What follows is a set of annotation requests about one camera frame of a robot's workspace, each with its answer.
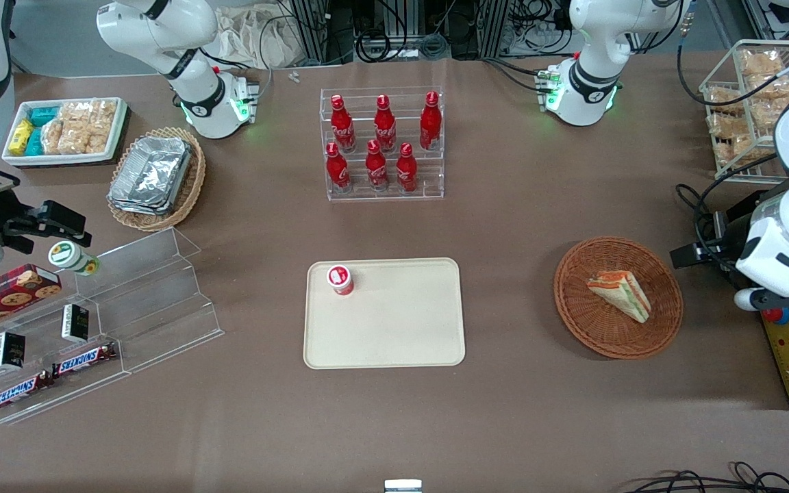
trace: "small black box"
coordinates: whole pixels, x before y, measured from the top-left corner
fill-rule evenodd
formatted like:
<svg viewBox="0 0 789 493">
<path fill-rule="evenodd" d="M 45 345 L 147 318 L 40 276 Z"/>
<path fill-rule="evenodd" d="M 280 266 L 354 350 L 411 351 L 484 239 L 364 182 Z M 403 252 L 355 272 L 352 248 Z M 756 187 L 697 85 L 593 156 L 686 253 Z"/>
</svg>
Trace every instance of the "small black box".
<svg viewBox="0 0 789 493">
<path fill-rule="evenodd" d="M 25 351 L 25 336 L 15 333 L 0 333 L 0 368 L 22 368 Z"/>
<path fill-rule="evenodd" d="M 90 311 L 78 305 L 63 307 L 62 337 L 72 342 L 87 342 L 90 334 Z"/>
</svg>

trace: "round wicker basket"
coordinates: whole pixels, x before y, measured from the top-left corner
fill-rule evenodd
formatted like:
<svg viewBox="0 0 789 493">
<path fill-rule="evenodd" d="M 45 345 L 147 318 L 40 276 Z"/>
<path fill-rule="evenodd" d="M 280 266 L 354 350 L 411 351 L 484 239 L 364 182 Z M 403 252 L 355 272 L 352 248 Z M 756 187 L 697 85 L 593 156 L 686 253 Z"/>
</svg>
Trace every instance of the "round wicker basket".
<svg viewBox="0 0 789 493">
<path fill-rule="evenodd" d="M 175 208 L 166 216 L 152 216 L 150 214 L 137 214 L 135 212 L 126 212 L 125 210 L 116 209 L 109 203 L 109 209 L 112 210 L 112 215 L 118 222 L 126 227 L 134 227 L 141 231 L 160 231 L 167 227 L 173 227 L 187 218 L 188 213 L 194 208 L 197 199 L 200 197 L 200 189 L 203 187 L 203 179 L 206 177 L 206 158 L 203 156 L 203 149 L 201 149 L 197 139 L 181 128 L 160 128 L 151 130 L 142 137 L 178 137 L 188 142 L 191 146 L 190 162 L 188 162 L 188 170 L 185 172 L 184 181 L 181 183 L 181 190 L 179 190 L 178 199 L 175 200 Z M 118 173 L 123 167 L 123 162 L 126 160 L 127 154 L 135 146 L 134 143 L 129 144 L 128 149 L 123 152 L 120 160 L 118 161 L 118 168 L 115 168 L 112 182 L 118 178 Z"/>
<path fill-rule="evenodd" d="M 644 324 L 589 291 L 601 270 L 629 270 L 651 302 Z M 562 258 L 553 281 L 556 308 L 574 337 L 610 358 L 641 359 L 666 349 L 684 315 L 677 281 L 660 257 L 626 238 L 601 236 L 576 244 Z"/>
</svg>

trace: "red emergency stop button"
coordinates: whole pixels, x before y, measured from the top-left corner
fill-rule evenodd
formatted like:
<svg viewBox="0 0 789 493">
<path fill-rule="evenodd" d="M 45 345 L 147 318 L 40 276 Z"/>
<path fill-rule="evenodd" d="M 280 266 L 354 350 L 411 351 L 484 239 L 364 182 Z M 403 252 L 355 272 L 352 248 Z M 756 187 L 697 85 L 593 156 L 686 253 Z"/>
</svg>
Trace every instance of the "red emergency stop button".
<svg viewBox="0 0 789 493">
<path fill-rule="evenodd" d="M 784 325 L 789 322 L 789 308 L 764 309 L 764 311 L 760 312 L 760 315 L 762 315 L 763 319 L 766 321 L 776 325 Z"/>
</svg>

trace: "cookie box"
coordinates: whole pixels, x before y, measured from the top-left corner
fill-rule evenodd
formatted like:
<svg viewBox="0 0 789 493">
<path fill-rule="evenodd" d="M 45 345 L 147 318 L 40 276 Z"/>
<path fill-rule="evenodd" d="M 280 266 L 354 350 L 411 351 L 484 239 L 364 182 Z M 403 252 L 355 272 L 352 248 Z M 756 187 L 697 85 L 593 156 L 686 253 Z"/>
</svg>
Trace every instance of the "cookie box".
<svg viewBox="0 0 789 493">
<path fill-rule="evenodd" d="M 62 284 L 56 274 L 32 264 L 0 275 L 0 320 L 61 290 Z"/>
<path fill-rule="evenodd" d="M 120 97 L 104 97 L 101 99 L 115 101 L 116 109 L 112 128 L 109 130 L 109 138 L 105 145 L 105 150 L 101 153 L 78 153 L 78 154 L 48 154 L 41 156 L 16 156 L 8 151 L 8 143 L 12 139 L 16 128 L 20 122 L 27 118 L 29 113 L 35 108 L 60 107 L 64 103 L 90 103 L 94 98 L 84 99 L 51 99 L 48 101 L 27 101 L 20 103 L 14 116 L 12 128 L 8 132 L 8 140 L 2 149 L 2 160 L 15 168 L 57 168 L 57 166 L 76 166 L 88 163 L 109 162 L 118 150 L 118 144 L 122 137 L 122 128 L 125 124 L 127 114 L 127 104 Z"/>
</svg>

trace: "brown table surface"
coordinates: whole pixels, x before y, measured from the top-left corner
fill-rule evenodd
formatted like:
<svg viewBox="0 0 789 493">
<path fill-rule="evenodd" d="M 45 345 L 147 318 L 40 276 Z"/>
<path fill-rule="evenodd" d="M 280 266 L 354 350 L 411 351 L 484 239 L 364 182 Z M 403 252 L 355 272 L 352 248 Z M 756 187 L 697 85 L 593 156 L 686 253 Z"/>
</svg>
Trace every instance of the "brown table surface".
<svg viewBox="0 0 789 493">
<path fill-rule="evenodd" d="M 698 84 L 719 56 L 689 55 L 688 78 Z M 0 427 L 0 490 L 321 493 L 417 477 L 429 492 L 616 491 L 662 470 L 730 477 L 735 459 L 789 476 L 789 411 L 764 333 L 710 266 L 676 272 L 683 327 L 646 361 L 595 355 L 554 307 L 553 271 L 580 240 L 625 236 L 666 261 L 693 240 L 673 185 L 704 188 L 713 160 L 673 55 L 634 57 L 616 106 L 589 128 L 539 113 L 532 93 L 479 62 L 300 73 L 300 84 L 276 74 L 256 124 L 201 140 L 209 172 L 179 228 L 203 249 L 199 283 L 226 335 Z M 160 76 L 16 82 L 18 101 L 125 98 L 129 141 L 186 125 Z M 421 84 L 447 91 L 447 198 L 329 203 L 319 90 Z M 84 213 L 102 253 L 143 236 L 110 215 L 110 174 L 27 171 L 18 194 Z M 712 205 L 748 190 L 725 185 Z M 44 265 L 51 244 L 38 240 L 29 260 Z M 313 262 L 436 256 L 461 269 L 460 365 L 304 365 Z M 8 253 L 0 271 L 26 260 Z"/>
</svg>

